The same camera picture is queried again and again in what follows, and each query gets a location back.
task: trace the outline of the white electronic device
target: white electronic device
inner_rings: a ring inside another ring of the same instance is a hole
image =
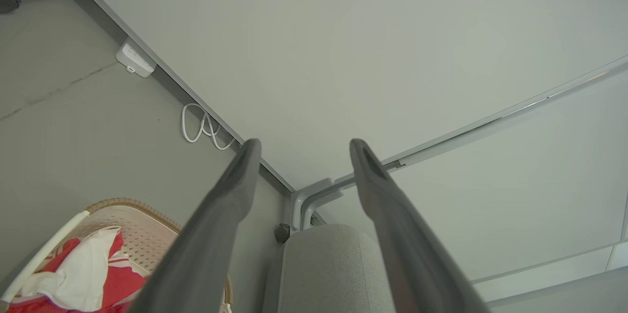
[[[126,67],[126,71],[135,73],[142,78],[155,71],[157,64],[146,54],[130,37],[127,37],[123,45],[116,53],[116,59]]]

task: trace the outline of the white panel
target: white panel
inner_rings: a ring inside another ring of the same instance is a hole
[[[620,240],[628,190],[628,76],[392,173],[470,280]],[[355,190],[319,213],[368,233]]]
[[[614,270],[628,266],[628,242],[617,244],[613,247],[613,253],[608,260],[606,270]]]
[[[484,302],[520,295],[603,273],[611,248],[563,259],[473,285]]]
[[[628,0],[104,0],[294,188],[628,53]]]

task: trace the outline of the laundry basket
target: laundry basket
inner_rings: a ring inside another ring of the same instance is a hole
[[[121,227],[124,239],[121,251],[146,274],[153,272],[181,231],[181,226],[175,221],[134,199],[114,198],[91,205],[61,227],[24,266],[2,295],[0,312],[4,311],[25,280],[54,248],[68,239],[84,238],[107,226]],[[223,304],[232,303],[231,281],[227,277]]]

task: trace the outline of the white cable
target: white cable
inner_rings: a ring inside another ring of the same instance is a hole
[[[197,136],[193,139],[190,139],[190,137],[188,137],[188,133],[185,131],[185,110],[188,109],[188,107],[190,107],[191,105],[193,105],[194,107],[198,107],[203,111],[203,118],[200,121],[200,129],[198,130]],[[207,132],[207,130],[205,130],[205,120],[207,120],[207,124],[209,124],[210,132]],[[198,140],[198,138],[200,138],[201,134],[205,134],[211,138],[213,145],[218,150],[226,150],[231,146],[231,144],[234,143],[236,139],[235,138],[231,139],[231,141],[229,141],[226,147],[221,148],[220,146],[218,146],[218,143],[216,141],[216,135],[218,135],[219,131],[220,131],[220,125],[218,125],[218,129],[216,129],[216,131],[213,131],[213,126],[211,125],[211,119],[210,119],[209,113],[207,113],[206,110],[204,110],[200,105],[196,103],[188,103],[184,105],[183,110],[181,111],[181,132],[183,133],[183,137],[186,139],[186,141],[188,141],[188,143],[194,143],[195,141]]]

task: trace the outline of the floor stain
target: floor stain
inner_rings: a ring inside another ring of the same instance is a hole
[[[116,65],[117,63],[118,63],[118,62],[114,62],[114,63],[108,64],[108,65],[105,65],[104,67],[100,67],[99,69],[96,69],[96,70],[94,70],[94,71],[90,72],[89,74],[87,74],[87,75],[83,76],[82,78],[78,78],[78,79],[76,79],[76,80],[74,80],[74,81],[70,82],[70,84],[69,84],[69,85],[67,85],[67,86],[66,86],[66,87],[64,87],[64,88],[59,88],[59,89],[52,90],[52,91],[50,91],[48,94],[45,94],[44,96],[41,96],[40,98],[36,98],[36,99],[31,100],[31,101],[28,101],[27,103],[25,103],[25,104],[24,104],[24,106],[22,106],[22,107],[20,107],[20,108],[18,108],[18,109],[16,109],[16,110],[14,110],[13,112],[11,112],[11,113],[9,113],[9,114],[6,114],[6,115],[4,115],[4,116],[0,117],[0,121],[4,121],[5,119],[7,119],[7,118],[9,118],[9,117],[14,116],[15,114],[17,114],[18,112],[20,112],[20,111],[21,111],[21,110],[23,110],[24,108],[27,108],[27,107],[32,107],[33,105],[36,105],[36,104],[38,104],[38,103],[40,103],[40,102],[43,102],[43,101],[45,101],[45,100],[47,100],[47,99],[51,98],[51,97],[52,97],[52,96],[54,96],[54,95],[58,95],[58,94],[60,94],[61,92],[63,92],[63,91],[65,91],[65,90],[69,89],[69,88],[70,88],[70,86],[74,85],[75,83],[77,83],[77,82],[81,82],[81,81],[85,80],[86,78],[89,78],[89,77],[91,77],[91,76],[94,76],[94,75],[98,74],[99,72],[101,72],[101,71],[103,71],[103,70],[107,69],[108,67],[113,67],[113,66],[114,66],[114,65]]]

